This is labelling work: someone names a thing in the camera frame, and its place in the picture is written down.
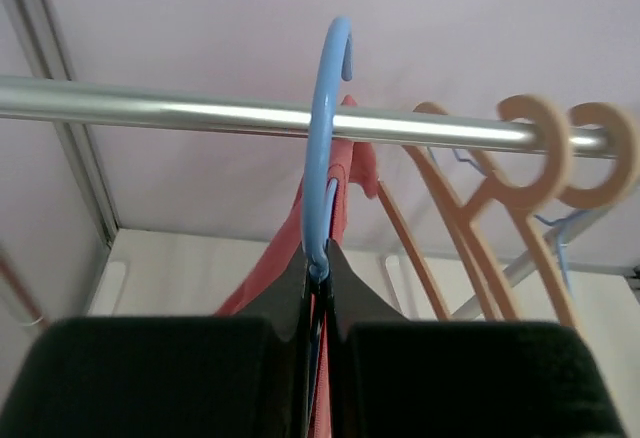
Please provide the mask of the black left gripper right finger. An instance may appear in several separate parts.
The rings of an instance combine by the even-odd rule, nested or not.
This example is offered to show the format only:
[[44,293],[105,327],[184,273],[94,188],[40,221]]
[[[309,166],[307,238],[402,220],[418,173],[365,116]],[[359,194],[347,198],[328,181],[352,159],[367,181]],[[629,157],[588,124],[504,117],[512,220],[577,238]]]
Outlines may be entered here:
[[595,360],[572,328],[412,321],[328,247],[332,432],[337,437],[621,437]]

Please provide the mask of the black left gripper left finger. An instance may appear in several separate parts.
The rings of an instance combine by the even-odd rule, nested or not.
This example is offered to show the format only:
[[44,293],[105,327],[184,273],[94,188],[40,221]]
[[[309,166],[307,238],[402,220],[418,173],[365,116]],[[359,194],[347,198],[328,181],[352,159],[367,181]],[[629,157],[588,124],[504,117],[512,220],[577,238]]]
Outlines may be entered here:
[[1,412],[5,437],[303,437],[306,261],[231,316],[88,317],[50,326]]

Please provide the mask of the light blue wire hanger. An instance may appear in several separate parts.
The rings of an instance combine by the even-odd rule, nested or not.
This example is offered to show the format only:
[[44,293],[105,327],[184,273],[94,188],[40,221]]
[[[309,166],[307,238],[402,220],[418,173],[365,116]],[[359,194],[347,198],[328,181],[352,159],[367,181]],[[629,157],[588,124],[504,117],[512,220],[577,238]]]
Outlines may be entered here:
[[352,79],[351,22],[335,18],[326,35],[311,106],[303,176],[301,238],[307,276],[316,297],[311,321],[308,403],[317,391],[320,339],[324,317],[322,283],[330,276],[326,253],[337,180],[328,176],[333,121],[340,83]]
[[[589,234],[602,235],[595,226],[612,212],[611,207],[579,210],[554,199],[533,214],[534,228],[543,234],[553,257],[552,263],[560,267],[564,281],[569,280],[571,270],[614,275],[629,272],[629,267],[622,263],[598,258],[594,251],[578,249],[578,244]],[[477,225],[488,237],[490,250],[505,265],[504,275],[511,285],[517,285],[536,270],[503,204],[492,200],[478,218]]]

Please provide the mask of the beige wooden hanger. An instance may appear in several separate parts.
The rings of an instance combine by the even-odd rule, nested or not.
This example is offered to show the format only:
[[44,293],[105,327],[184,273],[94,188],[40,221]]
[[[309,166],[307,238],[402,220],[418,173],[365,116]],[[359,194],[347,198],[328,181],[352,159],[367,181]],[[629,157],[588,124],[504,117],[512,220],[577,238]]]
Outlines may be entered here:
[[[563,205],[579,210],[592,210],[620,201],[630,192],[639,177],[639,133],[634,120],[621,108],[609,103],[578,104],[566,112],[554,107],[569,124],[569,143],[572,126],[580,127],[584,131],[602,131],[605,134],[606,142],[611,146],[613,162],[606,174],[592,181],[587,181],[585,178],[578,179],[572,175],[575,159],[574,150],[570,143],[572,162],[568,172],[568,180],[559,196],[550,201],[556,199]],[[546,145],[543,143],[543,139],[542,144],[545,158],[541,171],[546,161]]]
[[416,165],[431,193],[484,317],[487,320],[507,321],[522,318],[512,286],[508,284],[494,252],[476,226],[476,220],[490,202],[497,201],[505,207],[533,258],[559,322],[576,328],[578,320],[569,303],[567,287],[533,219],[534,213],[542,205],[559,196],[568,180],[572,162],[569,124],[554,106],[532,95],[506,98],[497,105],[497,111],[503,122],[519,118],[530,121],[546,145],[543,169],[536,180],[526,186],[511,183],[488,153],[473,150],[471,155],[481,165],[486,177],[469,200],[463,203],[434,160],[422,148],[405,145],[403,149]]

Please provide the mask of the pink t shirt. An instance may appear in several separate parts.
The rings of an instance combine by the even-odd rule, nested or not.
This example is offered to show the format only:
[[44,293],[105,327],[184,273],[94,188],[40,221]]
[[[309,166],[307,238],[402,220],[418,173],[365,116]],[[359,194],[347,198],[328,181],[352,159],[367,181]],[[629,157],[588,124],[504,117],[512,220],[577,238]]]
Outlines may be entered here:
[[[338,183],[330,237],[341,244],[347,227],[348,185],[360,185],[369,199],[377,196],[378,173],[373,146],[368,142],[333,140],[328,177],[335,178]],[[239,312],[284,272],[301,243],[301,210],[302,191],[298,190],[288,217],[245,280],[215,312],[217,316]],[[321,335],[319,345],[315,396],[308,435],[329,438],[331,413],[326,333]]]

